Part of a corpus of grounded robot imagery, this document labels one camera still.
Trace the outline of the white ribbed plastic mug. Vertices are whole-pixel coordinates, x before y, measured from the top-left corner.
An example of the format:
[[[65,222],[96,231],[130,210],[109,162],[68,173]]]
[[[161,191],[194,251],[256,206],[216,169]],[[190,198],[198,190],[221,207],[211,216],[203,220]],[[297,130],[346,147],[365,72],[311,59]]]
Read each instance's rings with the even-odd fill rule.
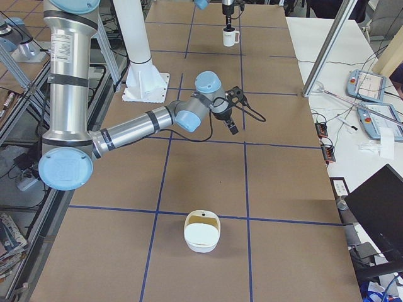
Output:
[[[235,28],[224,28],[222,31],[222,41],[225,47],[232,47],[240,42],[240,32]]]

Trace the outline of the orange black circuit module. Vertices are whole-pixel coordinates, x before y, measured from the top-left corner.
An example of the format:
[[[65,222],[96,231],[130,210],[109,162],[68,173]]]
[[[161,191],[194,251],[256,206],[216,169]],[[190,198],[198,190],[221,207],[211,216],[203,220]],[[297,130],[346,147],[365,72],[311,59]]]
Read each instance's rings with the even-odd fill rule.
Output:
[[[315,123],[315,129],[317,132],[317,136],[319,138],[328,137],[327,123],[325,122]]]

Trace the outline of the metal grabber stick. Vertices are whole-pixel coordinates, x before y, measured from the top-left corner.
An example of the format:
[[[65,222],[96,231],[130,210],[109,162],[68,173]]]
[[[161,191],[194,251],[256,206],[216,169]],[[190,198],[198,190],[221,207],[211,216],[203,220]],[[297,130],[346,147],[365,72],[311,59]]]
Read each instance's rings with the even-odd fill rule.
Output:
[[[383,115],[383,114],[381,114],[381,113],[379,113],[377,111],[374,111],[374,110],[372,110],[372,109],[370,109],[368,107],[362,106],[360,103],[350,101],[349,99],[346,99],[344,97],[338,96],[337,94],[334,94],[333,92],[327,91],[327,90],[325,90],[325,88],[324,88],[324,86],[323,86],[323,84],[321,82],[318,84],[317,89],[314,89],[311,93],[312,94],[327,94],[328,96],[331,96],[331,97],[334,97],[334,98],[336,98],[338,100],[344,101],[345,103],[348,103],[348,104],[350,104],[350,105],[352,105],[352,106],[354,106],[356,108],[362,109],[363,111],[367,111],[369,113],[372,113],[373,115],[376,115],[376,116],[379,116],[379,117],[381,117],[381,118],[383,118],[385,120],[388,120],[391,123],[394,123],[397,126],[402,128],[402,122],[394,120],[394,119],[392,119],[392,118],[390,118],[388,116],[385,116],[385,115]]]

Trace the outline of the white oval bowl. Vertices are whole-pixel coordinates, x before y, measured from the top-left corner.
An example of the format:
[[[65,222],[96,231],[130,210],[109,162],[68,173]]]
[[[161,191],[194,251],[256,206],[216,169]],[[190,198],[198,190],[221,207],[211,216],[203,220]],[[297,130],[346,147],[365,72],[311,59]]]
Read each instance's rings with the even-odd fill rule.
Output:
[[[208,253],[215,249],[220,239],[221,224],[218,216],[207,210],[195,210],[185,219],[183,236],[194,252]]]

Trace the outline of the black marker pen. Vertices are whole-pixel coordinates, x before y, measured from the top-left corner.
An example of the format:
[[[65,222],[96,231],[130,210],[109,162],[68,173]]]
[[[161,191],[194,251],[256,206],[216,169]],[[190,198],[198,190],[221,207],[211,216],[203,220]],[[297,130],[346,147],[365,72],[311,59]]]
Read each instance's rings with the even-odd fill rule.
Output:
[[[358,130],[358,128],[357,128],[356,126],[352,125],[352,124],[351,124],[350,122],[348,122],[346,119],[344,119],[344,118],[342,118],[342,117],[340,117],[340,116],[338,116],[338,119],[339,119],[343,124],[345,124],[345,125],[347,125],[348,127],[352,128],[354,131],[357,131],[357,130]]]

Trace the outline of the far teach pendant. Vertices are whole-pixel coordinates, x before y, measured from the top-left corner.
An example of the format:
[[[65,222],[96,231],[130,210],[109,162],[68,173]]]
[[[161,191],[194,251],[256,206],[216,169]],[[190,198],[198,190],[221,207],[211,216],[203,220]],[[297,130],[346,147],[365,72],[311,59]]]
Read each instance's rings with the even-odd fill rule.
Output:
[[[382,103],[386,83],[385,76],[356,69],[349,73],[346,92],[353,98]]]

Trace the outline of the teach pendant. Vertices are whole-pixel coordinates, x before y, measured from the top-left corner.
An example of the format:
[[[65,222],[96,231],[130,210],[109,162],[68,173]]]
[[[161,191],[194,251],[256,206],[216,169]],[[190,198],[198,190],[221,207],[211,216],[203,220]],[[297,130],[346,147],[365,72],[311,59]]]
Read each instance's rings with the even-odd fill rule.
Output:
[[[372,140],[380,140],[380,128],[390,128],[396,142],[402,142],[402,124],[392,104],[360,102],[357,108],[359,120]]]
[[[346,92],[353,98],[382,103],[386,83],[385,76],[356,69],[349,73]]]

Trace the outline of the near teach pendant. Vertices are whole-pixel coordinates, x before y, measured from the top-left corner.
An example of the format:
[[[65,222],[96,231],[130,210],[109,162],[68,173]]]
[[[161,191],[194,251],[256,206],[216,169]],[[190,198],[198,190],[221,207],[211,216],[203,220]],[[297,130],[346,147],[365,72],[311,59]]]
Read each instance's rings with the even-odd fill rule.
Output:
[[[360,102],[357,108],[359,120],[372,140],[380,140],[380,128],[390,128],[396,142],[402,142],[402,124],[392,104]]]

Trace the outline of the black laptop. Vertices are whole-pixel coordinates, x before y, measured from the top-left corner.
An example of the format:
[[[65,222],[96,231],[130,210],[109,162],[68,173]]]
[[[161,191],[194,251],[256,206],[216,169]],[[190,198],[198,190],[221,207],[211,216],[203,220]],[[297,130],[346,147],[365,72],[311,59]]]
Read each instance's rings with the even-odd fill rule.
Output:
[[[402,176],[386,164],[347,195],[346,204],[386,259],[402,260]]]

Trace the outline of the stack of books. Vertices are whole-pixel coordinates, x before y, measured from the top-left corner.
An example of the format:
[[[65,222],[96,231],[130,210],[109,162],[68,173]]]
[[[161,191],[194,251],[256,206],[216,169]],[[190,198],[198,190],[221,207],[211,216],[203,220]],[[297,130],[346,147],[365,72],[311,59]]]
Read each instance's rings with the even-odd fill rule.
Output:
[[[12,273],[25,255],[28,241],[12,217],[1,213],[1,281]]]

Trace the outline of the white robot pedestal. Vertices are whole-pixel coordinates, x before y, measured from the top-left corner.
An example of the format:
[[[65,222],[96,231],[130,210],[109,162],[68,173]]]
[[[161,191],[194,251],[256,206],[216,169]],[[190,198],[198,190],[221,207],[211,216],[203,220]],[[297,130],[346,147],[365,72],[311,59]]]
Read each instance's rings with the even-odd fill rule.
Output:
[[[130,66],[122,98],[128,102],[163,103],[170,75],[152,62],[140,1],[113,2]]]

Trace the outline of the aluminium frame post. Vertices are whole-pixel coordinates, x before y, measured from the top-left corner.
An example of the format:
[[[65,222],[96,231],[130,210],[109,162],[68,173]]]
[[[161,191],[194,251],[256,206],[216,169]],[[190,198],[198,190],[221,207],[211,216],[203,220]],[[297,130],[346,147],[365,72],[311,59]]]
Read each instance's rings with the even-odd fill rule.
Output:
[[[341,7],[331,25],[331,28],[324,40],[323,46],[315,60],[314,66],[310,71],[308,79],[304,84],[304,88],[302,90],[302,96],[308,98],[314,88],[315,82],[318,80],[322,69],[326,64],[326,60],[338,39],[341,30],[345,22],[348,20],[350,14],[352,13],[357,0],[344,0],[341,4]]]

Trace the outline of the aluminium table frame rail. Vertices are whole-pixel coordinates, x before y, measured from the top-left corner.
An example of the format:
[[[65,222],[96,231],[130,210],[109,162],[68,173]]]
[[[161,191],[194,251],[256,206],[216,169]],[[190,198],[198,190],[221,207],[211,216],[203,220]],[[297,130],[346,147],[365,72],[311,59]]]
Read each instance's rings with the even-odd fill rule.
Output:
[[[1,301],[30,299],[74,190],[87,182],[93,172],[95,156],[88,131],[100,127],[111,102],[113,89],[120,88],[126,62],[125,59],[119,60],[116,67],[103,64],[106,68],[105,76],[91,104],[84,100],[89,93],[87,87],[51,84],[50,127],[55,128],[58,122],[62,123],[63,128],[78,126],[78,135],[72,136],[66,132],[55,138],[43,139],[38,168],[41,179],[50,190],[38,206],[1,207],[1,211],[13,217],[22,214],[34,216],[26,230],[28,245],[24,257],[1,283]]]

